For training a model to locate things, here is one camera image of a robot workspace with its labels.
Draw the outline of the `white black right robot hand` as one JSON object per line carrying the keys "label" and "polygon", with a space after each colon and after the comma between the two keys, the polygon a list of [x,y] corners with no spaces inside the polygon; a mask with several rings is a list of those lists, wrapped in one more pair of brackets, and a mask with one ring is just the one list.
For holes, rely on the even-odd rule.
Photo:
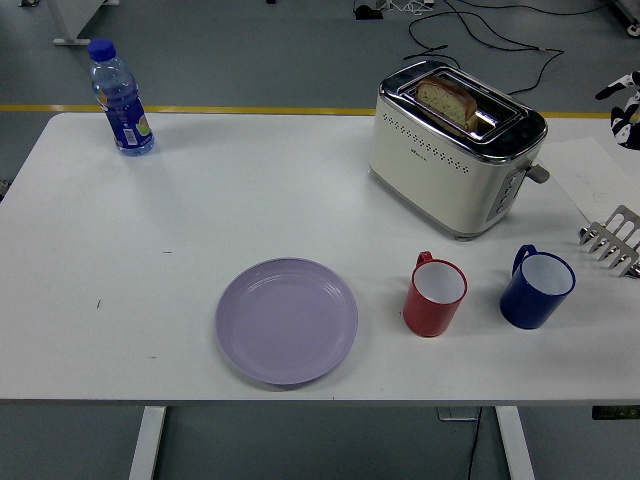
{"label": "white black right robot hand", "polygon": [[629,150],[639,150],[639,121],[632,117],[639,112],[639,71],[632,71],[595,94],[596,100],[604,100],[619,91],[636,88],[624,108],[614,107],[610,113],[611,133],[617,144]]}

